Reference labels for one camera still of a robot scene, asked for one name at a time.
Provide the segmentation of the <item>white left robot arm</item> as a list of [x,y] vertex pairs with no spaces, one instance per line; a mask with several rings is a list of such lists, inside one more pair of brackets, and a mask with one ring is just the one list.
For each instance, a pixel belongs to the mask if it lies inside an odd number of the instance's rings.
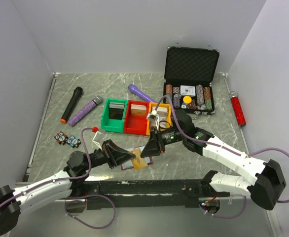
[[17,225],[21,214],[31,213],[58,199],[80,198],[92,168],[103,164],[115,168],[133,158],[134,154],[107,140],[91,154],[74,151],[66,167],[46,179],[14,189],[9,185],[1,187],[0,236]]

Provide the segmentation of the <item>red leather card holder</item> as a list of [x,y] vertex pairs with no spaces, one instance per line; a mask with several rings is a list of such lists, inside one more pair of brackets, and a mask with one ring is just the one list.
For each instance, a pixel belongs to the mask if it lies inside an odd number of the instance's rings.
[[136,157],[123,163],[120,166],[121,169],[122,170],[127,170],[127,169],[139,170],[139,169],[147,167],[150,164],[153,164],[152,157],[145,157],[145,158],[140,157],[140,154],[143,151],[143,149],[144,149],[144,146],[138,146],[138,147],[127,149],[127,151],[136,155]]

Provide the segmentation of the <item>gold VIP credit card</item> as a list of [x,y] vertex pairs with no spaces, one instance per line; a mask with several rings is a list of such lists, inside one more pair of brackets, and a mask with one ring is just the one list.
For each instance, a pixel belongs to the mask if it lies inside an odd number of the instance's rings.
[[132,162],[135,170],[140,170],[140,169],[148,166],[146,160],[141,157],[141,149],[140,148],[132,150],[132,151],[130,151],[130,153],[135,155],[135,157],[133,159],[131,159],[131,162]]

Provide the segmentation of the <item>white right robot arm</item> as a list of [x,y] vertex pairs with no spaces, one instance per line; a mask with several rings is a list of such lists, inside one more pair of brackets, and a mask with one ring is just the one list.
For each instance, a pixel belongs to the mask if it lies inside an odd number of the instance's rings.
[[182,142],[185,148],[200,156],[215,160],[228,167],[236,175],[210,171],[204,177],[202,191],[212,197],[216,193],[250,197],[266,210],[272,210],[279,202],[286,187],[280,164],[273,159],[263,161],[241,152],[212,133],[196,127],[191,117],[182,110],[172,115],[172,126],[161,130],[159,114],[153,110],[147,118],[154,126],[150,129],[149,140],[141,152],[143,157],[155,157],[165,152],[169,144]]

